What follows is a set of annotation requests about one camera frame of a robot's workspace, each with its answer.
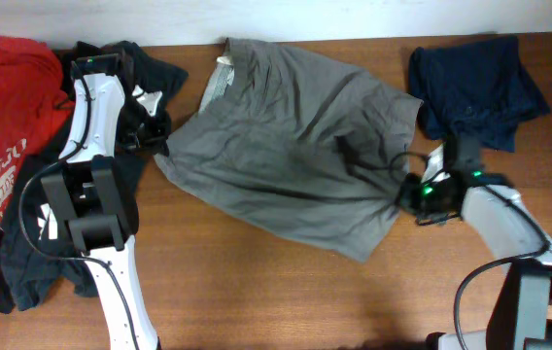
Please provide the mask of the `navy blue folded garment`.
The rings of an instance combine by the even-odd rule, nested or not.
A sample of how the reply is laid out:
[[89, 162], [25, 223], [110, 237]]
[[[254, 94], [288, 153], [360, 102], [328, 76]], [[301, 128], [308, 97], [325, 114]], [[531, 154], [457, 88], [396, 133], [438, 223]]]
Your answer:
[[409, 57], [407, 87], [423, 101], [419, 125], [431, 140], [465, 134], [513, 153], [519, 124], [551, 112], [520, 59], [516, 36], [419, 47]]

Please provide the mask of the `black printed t-shirt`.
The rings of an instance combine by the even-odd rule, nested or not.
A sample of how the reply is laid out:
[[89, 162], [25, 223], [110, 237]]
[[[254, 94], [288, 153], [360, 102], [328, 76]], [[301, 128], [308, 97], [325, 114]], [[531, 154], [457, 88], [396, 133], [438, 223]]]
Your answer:
[[69, 111], [70, 115], [39, 153], [25, 158], [13, 196], [0, 222], [0, 313], [9, 314], [14, 309], [25, 311], [40, 305], [60, 277], [71, 281], [75, 294], [80, 297], [94, 298], [97, 295], [86, 266], [73, 259], [77, 254], [75, 249], [67, 240], [52, 235], [52, 210], [41, 185], [27, 187], [25, 184], [44, 166], [57, 160], [67, 141], [75, 104], [70, 78], [72, 61], [119, 52], [132, 57], [136, 82], [144, 91], [163, 93], [157, 109], [160, 115], [168, 115], [166, 105], [189, 76], [187, 70], [153, 58], [138, 44], [128, 41], [107, 48], [77, 42], [72, 51], [57, 57], [63, 70], [61, 89], [67, 93], [67, 98], [57, 107]]

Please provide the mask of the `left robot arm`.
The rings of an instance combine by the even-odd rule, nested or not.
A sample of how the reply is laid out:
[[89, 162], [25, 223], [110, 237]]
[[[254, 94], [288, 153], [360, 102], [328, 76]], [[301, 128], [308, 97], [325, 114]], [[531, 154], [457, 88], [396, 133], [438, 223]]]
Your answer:
[[158, 349], [135, 261], [139, 211], [116, 151], [160, 151], [170, 133], [157, 111], [160, 93], [136, 82], [125, 52], [71, 63], [76, 104], [58, 161], [40, 182], [59, 232], [91, 274], [113, 349]]

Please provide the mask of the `grey shorts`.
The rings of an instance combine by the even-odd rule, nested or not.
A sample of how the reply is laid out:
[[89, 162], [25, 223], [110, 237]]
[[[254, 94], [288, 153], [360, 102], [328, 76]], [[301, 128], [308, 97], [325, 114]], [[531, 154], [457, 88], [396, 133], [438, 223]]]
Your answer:
[[232, 217], [365, 262], [397, 219], [421, 107], [359, 66], [230, 38], [155, 163]]

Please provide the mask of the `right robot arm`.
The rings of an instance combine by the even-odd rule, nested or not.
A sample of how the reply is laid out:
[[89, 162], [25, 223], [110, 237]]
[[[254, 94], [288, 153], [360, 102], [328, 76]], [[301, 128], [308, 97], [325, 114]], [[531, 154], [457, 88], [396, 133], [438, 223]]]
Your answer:
[[[451, 333], [431, 333], [430, 349], [552, 349], [552, 237], [502, 174], [488, 173], [472, 136], [451, 136], [421, 157], [423, 174], [399, 180], [396, 204], [418, 226], [459, 219], [472, 227], [493, 260], [470, 272], [454, 296]], [[487, 326], [465, 332], [461, 303], [480, 274], [503, 267], [505, 278]]]

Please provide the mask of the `red t-shirt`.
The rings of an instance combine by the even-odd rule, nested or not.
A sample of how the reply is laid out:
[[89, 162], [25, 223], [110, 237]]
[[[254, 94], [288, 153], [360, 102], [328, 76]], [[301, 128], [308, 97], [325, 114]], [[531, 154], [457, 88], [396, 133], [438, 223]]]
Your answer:
[[60, 60], [44, 43], [0, 36], [0, 222], [26, 157], [39, 153], [65, 124], [70, 112], [57, 105]]

